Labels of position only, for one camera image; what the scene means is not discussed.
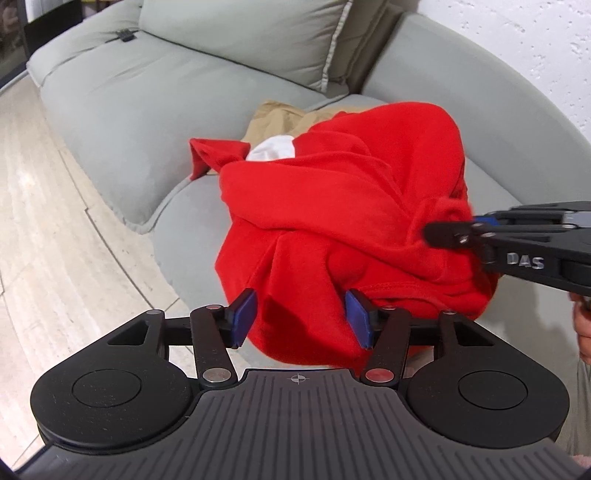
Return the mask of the person's right hand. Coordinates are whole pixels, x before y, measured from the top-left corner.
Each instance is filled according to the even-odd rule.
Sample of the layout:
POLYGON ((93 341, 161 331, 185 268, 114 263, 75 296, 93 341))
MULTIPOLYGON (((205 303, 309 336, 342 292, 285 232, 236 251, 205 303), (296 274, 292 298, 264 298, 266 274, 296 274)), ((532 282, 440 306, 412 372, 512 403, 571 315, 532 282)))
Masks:
POLYGON ((573 302, 573 328, 577 335, 579 356, 587 365, 591 364, 591 315, 585 298, 570 293, 573 302))

